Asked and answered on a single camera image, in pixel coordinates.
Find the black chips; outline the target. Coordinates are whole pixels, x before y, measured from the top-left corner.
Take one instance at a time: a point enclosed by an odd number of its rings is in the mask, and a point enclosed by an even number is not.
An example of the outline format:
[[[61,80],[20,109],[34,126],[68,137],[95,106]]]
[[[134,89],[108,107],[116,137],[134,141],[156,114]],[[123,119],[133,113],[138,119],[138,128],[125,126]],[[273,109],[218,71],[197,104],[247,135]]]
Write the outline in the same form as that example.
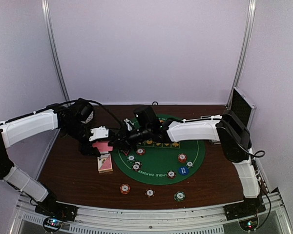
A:
[[[132,169],[136,172],[139,171],[141,167],[142,167],[142,163],[139,161],[136,161],[132,164]]]

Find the red five chip stack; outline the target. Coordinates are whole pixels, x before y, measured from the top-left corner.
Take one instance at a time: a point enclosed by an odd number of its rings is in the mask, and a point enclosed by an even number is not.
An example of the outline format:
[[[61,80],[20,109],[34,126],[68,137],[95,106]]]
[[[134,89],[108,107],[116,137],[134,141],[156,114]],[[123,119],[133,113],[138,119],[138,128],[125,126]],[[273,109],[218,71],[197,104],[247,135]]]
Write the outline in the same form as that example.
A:
[[[130,189],[131,187],[128,184],[122,184],[120,186],[120,192],[121,194],[124,194],[124,195],[128,194],[130,192]]]

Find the black hundred chip stack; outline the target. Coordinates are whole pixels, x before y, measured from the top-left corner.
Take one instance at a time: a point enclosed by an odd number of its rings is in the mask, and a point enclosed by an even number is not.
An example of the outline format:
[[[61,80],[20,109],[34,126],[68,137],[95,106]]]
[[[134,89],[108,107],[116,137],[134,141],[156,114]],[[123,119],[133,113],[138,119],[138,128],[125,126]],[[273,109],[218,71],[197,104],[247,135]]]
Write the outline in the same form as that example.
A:
[[[155,191],[153,189],[147,189],[145,195],[147,197],[153,197],[155,195]]]

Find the black chip bottom mat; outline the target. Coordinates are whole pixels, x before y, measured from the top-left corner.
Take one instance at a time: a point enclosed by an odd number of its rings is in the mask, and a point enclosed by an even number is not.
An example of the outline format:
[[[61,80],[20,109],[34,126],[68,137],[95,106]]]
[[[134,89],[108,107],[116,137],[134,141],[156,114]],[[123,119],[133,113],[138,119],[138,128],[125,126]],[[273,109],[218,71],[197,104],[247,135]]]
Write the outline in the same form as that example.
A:
[[[167,172],[167,177],[169,179],[174,179],[176,177],[176,172],[175,171],[168,171]]]

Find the blue small blind button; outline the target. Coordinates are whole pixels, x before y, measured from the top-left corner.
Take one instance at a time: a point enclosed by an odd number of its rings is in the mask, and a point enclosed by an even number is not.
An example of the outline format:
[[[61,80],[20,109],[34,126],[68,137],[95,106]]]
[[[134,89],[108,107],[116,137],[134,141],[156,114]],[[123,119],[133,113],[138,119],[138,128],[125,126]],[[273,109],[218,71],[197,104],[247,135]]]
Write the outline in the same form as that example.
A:
[[[182,176],[186,176],[186,175],[189,174],[189,169],[188,169],[188,167],[186,167],[186,166],[181,166],[181,167],[179,167],[179,169],[178,169],[178,173],[179,173],[180,175],[182,175]]]

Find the green chip stack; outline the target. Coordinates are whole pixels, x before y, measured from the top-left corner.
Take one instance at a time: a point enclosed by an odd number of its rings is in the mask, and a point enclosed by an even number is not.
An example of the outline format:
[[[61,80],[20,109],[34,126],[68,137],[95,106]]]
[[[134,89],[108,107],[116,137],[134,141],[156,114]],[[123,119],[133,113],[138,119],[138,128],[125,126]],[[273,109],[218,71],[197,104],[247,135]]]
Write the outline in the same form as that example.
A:
[[[186,194],[182,191],[178,191],[174,194],[174,200],[175,201],[183,201],[186,198]]]

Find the red backed card deck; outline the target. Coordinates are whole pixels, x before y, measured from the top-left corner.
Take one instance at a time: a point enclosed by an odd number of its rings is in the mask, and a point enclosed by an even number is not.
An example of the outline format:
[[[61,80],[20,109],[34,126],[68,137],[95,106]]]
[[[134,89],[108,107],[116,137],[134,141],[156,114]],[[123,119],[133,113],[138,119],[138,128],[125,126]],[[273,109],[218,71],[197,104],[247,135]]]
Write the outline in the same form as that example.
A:
[[[113,151],[113,147],[108,145],[108,141],[97,141],[92,144],[92,147],[102,155]]]

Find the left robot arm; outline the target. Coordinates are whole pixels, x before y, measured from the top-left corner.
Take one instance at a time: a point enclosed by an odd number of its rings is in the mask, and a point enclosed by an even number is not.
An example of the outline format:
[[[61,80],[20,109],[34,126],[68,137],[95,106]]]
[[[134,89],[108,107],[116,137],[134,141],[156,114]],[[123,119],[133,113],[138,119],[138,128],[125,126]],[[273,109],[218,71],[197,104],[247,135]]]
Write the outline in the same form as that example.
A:
[[[25,193],[49,216],[57,216],[61,209],[52,192],[17,165],[10,156],[26,142],[25,158],[42,146],[41,134],[55,130],[65,131],[79,143],[91,146],[95,141],[108,138],[105,126],[89,127],[86,121],[94,117],[94,101],[79,98],[54,103],[23,116],[0,121],[0,180]]]

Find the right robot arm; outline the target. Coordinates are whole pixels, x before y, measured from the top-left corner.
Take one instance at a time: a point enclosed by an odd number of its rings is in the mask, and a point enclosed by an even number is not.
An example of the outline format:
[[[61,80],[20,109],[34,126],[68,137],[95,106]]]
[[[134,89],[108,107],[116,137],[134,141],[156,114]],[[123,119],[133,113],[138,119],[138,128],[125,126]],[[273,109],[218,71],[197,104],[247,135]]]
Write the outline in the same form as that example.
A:
[[[259,150],[251,152],[252,143],[250,133],[242,121],[233,111],[226,110],[223,114],[179,120],[173,117],[160,122],[153,109],[136,109],[136,120],[139,126],[124,120],[120,130],[111,137],[109,145],[118,150],[130,151],[137,144],[146,140],[156,143],[173,143],[186,140],[214,140],[219,141],[225,158],[235,166],[240,178],[243,196],[247,198],[241,203],[241,212],[251,215],[259,208],[260,186],[254,158],[261,158],[266,153]]]

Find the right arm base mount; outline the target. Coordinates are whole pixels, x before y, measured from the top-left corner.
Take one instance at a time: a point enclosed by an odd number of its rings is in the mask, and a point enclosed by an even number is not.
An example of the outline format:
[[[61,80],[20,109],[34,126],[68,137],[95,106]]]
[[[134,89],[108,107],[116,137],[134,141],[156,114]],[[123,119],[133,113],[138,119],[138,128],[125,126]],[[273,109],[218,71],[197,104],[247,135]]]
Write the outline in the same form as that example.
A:
[[[265,205],[253,205],[245,202],[224,206],[227,220],[241,219],[266,211]]]

